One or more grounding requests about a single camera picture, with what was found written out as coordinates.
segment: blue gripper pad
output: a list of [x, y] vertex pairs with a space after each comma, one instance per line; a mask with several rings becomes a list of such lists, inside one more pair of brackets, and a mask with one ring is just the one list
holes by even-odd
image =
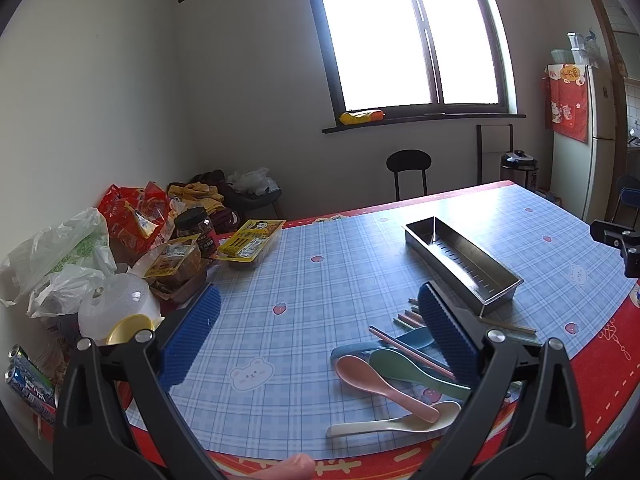
[[165, 391], [184, 381], [220, 315], [221, 304], [220, 292], [215, 286], [208, 285], [165, 345], [158, 375], [158, 381]]
[[456, 380], [475, 390], [482, 380], [480, 352], [429, 283], [420, 287], [418, 309]]

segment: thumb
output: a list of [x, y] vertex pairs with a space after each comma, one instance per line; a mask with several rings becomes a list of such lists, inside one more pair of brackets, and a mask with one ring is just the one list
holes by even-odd
[[250, 477], [258, 480], [310, 480], [315, 468], [314, 459], [309, 455], [298, 453]]

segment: spoon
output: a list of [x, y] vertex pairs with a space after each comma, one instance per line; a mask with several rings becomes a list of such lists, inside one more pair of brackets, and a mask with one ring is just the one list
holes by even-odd
[[359, 357], [341, 357], [335, 363], [335, 373], [349, 386], [386, 397], [427, 422], [436, 422], [440, 417], [440, 412], [435, 408], [396, 390]]
[[433, 424], [425, 422], [414, 414], [390, 418], [389, 420], [373, 420], [371, 422], [347, 422], [334, 424], [326, 430], [326, 436], [347, 436], [374, 431], [404, 431], [405, 433], [436, 433], [448, 428], [460, 412], [460, 405], [453, 400], [444, 400], [432, 405], [440, 413], [440, 418]]
[[[424, 348], [425, 346], [433, 343], [433, 336], [431, 335], [431, 332], [429, 332], [429, 329], [425, 326], [402, 334], [396, 339], [399, 339], [405, 345], [409, 345], [412, 348], [417, 349]], [[365, 341], [363, 343], [342, 345], [334, 348], [334, 350], [331, 352], [330, 359], [331, 361], [333, 361], [334, 359], [339, 359], [340, 357], [345, 355], [358, 354], [360, 352], [367, 352], [369, 350], [375, 350], [377, 348], [388, 348], [388, 345], [386, 345], [382, 341]]]
[[418, 383], [454, 399], [466, 400], [471, 394], [470, 388], [432, 377], [402, 354], [388, 348], [373, 351], [369, 356], [369, 365], [387, 379]]

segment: beige spoon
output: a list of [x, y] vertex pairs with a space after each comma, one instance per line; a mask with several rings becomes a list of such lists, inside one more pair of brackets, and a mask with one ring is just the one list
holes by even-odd
[[432, 405], [440, 412], [440, 418], [431, 424], [420, 417], [411, 415], [389, 420], [372, 420], [370, 422], [347, 422], [334, 424], [326, 430], [326, 436], [347, 436], [374, 431], [404, 431], [405, 433], [436, 433], [448, 428], [460, 413], [460, 405], [453, 400], [444, 400]]
[[359, 357], [341, 357], [335, 362], [335, 373], [349, 386], [386, 397], [427, 422], [436, 422], [440, 418], [438, 410], [396, 390]]

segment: stainless steel box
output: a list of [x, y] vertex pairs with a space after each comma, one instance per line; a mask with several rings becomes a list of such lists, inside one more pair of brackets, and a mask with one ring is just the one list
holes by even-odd
[[406, 242], [482, 316], [506, 303], [523, 279], [442, 220], [431, 217], [402, 226]]

